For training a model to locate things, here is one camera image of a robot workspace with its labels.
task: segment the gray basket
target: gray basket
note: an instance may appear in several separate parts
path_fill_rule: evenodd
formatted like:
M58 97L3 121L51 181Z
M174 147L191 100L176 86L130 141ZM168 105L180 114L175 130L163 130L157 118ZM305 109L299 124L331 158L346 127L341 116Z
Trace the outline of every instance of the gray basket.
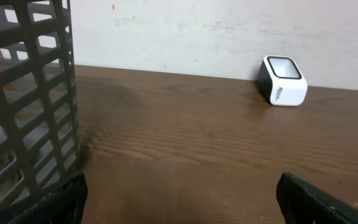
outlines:
M0 209L75 169L80 153L68 0L0 0Z

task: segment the white cube device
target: white cube device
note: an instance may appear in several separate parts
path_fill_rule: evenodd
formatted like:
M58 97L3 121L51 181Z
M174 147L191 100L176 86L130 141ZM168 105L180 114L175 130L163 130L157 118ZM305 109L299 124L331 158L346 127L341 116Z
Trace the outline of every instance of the white cube device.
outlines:
M265 99L279 106L298 106L305 99L308 84L289 57L266 56L259 70L259 88Z

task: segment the wooden table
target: wooden table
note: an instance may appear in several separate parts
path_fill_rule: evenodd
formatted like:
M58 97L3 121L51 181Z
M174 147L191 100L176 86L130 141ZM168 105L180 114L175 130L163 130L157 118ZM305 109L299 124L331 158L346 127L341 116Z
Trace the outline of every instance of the wooden table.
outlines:
M292 172L358 208L358 91L299 107L254 82L76 66L83 223L284 223Z

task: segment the small white box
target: small white box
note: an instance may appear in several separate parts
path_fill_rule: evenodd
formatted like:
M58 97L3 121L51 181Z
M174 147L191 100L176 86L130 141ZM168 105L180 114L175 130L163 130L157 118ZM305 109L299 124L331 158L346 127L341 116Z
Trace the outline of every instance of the small white box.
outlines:
M259 70L259 88L265 99L279 106L298 106L305 99L308 84L289 57L266 56Z

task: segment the wood grain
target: wood grain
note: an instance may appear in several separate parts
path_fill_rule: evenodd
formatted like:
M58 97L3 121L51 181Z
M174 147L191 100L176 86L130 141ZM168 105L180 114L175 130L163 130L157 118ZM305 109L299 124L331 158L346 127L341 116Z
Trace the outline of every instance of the wood grain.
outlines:
M358 91L295 108L254 82L76 66L83 223L284 223L292 172L358 208Z

